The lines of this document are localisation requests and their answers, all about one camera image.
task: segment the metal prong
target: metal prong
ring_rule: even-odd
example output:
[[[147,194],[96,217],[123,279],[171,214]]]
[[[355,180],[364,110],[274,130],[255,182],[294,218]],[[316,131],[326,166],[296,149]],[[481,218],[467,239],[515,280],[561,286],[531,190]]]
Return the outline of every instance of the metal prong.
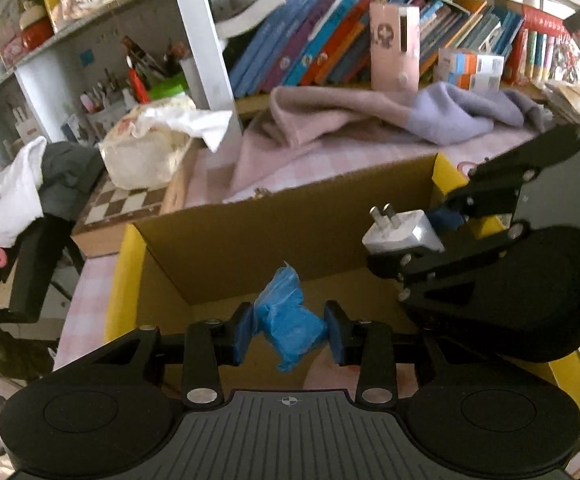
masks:
[[[394,227],[394,229],[399,228],[399,226],[401,225],[401,220],[399,220],[396,211],[394,211],[394,208],[390,203],[383,206],[383,214],[390,219],[390,223],[392,224],[392,227]]]
[[[381,214],[378,207],[370,209],[370,216],[374,219],[374,223],[378,225],[381,231],[385,231],[385,229],[391,226],[390,220]]]

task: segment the blue plastic bag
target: blue plastic bag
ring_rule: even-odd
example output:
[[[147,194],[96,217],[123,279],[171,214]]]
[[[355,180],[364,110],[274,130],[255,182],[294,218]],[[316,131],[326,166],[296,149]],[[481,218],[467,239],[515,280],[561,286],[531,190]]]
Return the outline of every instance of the blue plastic bag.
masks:
[[[291,266],[277,270],[254,302],[252,335],[259,332],[272,343],[283,360],[282,372],[292,371],[302,357],[327,336],[325,322],[303,304],[301,282]]]

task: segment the white plug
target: white plug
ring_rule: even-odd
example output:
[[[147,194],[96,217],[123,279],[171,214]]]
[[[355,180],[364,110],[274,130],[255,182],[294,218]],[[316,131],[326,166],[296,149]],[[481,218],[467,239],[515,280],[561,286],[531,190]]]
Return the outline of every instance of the white plug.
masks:
[[[390,204],[386,204],[383,213],[373,207],[370,215],[374,224],[363,237],[363,245],[370,254],[421,246],[433,251],[445,250],[423,210],[396,213]]]

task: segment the cardboard box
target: cardboard box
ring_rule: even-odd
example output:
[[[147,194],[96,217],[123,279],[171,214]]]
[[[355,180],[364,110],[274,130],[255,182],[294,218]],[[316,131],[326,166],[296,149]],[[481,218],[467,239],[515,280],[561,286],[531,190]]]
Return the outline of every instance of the cardboard box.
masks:
[[[417,327],[399,307],[395,282],[366,268],[361,239],[371,206],[391,202],[396,211],[427,209],[465,182],[442,155],[368,168],[244,202],[205,205],[137,221],[126,227],[106,319],[106,339],[141,325],[165,334],[193,322],[227,319],[242,301],[254,301],[284,262],[301,278],[304,304],[323,315],[337,300],[351,319]],[[476,236],[502,229],[497,219],[470,224]],[[222,367],[223,389],[301,389],[317,352],[291,373],[259,336],[244,365]],[[580,355],[554,364],[523,364],[568,392],[580,407]],[[170,366],[166,384],[179,389],[181,367]]]
[[[485,92],[488,90],[499,90],[501,86],[500,75],[488,74],[455,74],[446,72],[441,67],[435,68],[435,83],[445,81],[464,90],[474,90]]]
[[[439,50],[439,68],[445,73],[503,75],[505,58],[496,54],[482,54],[465,48]]]

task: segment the white metal pole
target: white metal pole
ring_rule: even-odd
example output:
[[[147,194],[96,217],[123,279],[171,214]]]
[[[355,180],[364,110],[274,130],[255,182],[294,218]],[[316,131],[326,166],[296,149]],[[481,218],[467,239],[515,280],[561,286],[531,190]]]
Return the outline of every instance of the white metal pole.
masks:
[[[219,151],[207,160],[213,168],[228,166],[237,160],[243,136],[210,3],[208,0],[177,0],[177,3],[210,109],[233,111],[228,133]]]

